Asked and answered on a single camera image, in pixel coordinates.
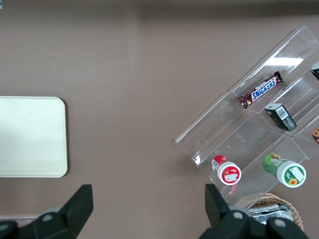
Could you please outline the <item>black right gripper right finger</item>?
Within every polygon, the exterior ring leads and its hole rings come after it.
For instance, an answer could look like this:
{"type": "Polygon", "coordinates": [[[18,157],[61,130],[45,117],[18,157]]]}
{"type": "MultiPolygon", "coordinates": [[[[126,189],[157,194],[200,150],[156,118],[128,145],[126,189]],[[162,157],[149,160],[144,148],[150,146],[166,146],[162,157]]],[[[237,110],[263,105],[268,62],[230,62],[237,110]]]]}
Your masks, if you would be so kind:
{"type": "Polygon", "coordinates": [[[231,210],[214,184],[205,185],[205,210],[211,227],[201,239],[267,239],[266,226],[241,210],[231,210]]]}

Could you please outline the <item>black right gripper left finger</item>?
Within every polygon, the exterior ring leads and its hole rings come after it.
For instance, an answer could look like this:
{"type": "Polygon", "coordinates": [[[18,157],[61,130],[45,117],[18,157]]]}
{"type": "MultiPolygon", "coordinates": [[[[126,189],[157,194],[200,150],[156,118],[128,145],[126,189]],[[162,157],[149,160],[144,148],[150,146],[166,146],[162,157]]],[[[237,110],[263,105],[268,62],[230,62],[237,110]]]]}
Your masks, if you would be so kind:
{"type": "Polygon", "coordinates": [[[82,185],[58,212],[19,228],[18,239],[75,239],[93,212],[92,185],[82,185]]]}

